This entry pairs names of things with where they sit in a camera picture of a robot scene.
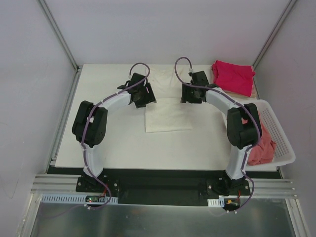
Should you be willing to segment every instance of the orange-red cloth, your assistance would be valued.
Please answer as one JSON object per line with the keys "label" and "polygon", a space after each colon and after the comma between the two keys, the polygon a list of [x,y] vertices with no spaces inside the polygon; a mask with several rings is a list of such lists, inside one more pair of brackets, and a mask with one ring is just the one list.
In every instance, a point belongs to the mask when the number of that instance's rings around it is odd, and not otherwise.
{"label": "orange-red cloth", "polygon": [[255,72],[251,66],[240,66],[216,61],[213,66],[214,83],[228,90],[250,97]]}
{"label": "orange-red cloth", "polygon": [[273,156],[277,147],[277,144],[272,141],[271,135],[260,121],[262,136],[260,143],[252,148],[249,158],[248,165],[265,164],[270,163],[273,160]]}

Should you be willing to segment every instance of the white wall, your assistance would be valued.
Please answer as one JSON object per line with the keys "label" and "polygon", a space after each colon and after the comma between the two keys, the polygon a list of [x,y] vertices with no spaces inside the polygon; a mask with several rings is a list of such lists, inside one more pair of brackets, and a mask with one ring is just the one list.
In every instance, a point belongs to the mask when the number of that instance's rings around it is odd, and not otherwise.
{"label": "white wall", "polygon": [[84,63],[252,64],[289,0],[47,0]]}
{"label": "white wall", "polygon": [[0,2],[0,236],[15,236],[74,69],[35,0]]}
{"label": "white wall", "polygon": [[316,236],[316,1],[297,2],[256,73],[260,97],[271,104],[296,153],[282,170],[295,180]]}

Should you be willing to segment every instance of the folded white cloth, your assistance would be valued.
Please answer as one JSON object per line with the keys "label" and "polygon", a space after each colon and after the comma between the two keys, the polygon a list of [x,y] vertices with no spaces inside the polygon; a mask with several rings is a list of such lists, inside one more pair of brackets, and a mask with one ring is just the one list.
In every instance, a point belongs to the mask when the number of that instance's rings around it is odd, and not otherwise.
{"label": "folded white cloth", "polygon": [[191,130],[192,125],[189,118],[191,106],[180,103],[182,84],[176,78],[173,67],[151,68],[148,81],[152,86],[157,103],[146,105],[146,132]]}

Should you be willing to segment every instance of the red cloth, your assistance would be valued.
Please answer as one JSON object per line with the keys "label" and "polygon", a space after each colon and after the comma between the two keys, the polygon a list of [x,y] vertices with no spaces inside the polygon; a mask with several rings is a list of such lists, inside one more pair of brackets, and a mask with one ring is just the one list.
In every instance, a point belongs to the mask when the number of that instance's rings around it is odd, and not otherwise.
{"label": "red cloth", "polygon": [[277,144],[272,141],[271,135],[261,121],[260,124],[262,129],[261,140],[257,146],[252,148],[247,162],[248,165],[270,163],[276,150]]}
{"label": "red cloth", "polygon": [[214,83],[223,90],[228,90],[245,96],[251,96],[253,76],[251,66],[240,66],[222,61],[216,61],[213,66]]}

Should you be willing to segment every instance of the plastic basket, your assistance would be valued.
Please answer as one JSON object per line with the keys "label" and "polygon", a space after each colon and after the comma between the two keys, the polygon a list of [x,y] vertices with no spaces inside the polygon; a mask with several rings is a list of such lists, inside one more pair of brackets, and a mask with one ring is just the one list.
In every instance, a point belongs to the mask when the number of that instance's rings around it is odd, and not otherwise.
{"label": "plastic basket", "polygon": [[254,103],[260,113],[261,122],[269,131],[271,138],[276,142],[276,151],[272,162],[258,165],[247,165],[247,170],[258,167],[275,167],[293,163],[295,161],[295,154],[289,143],[276,115],[271,106],[265,100],[251,100],[249,103]]}

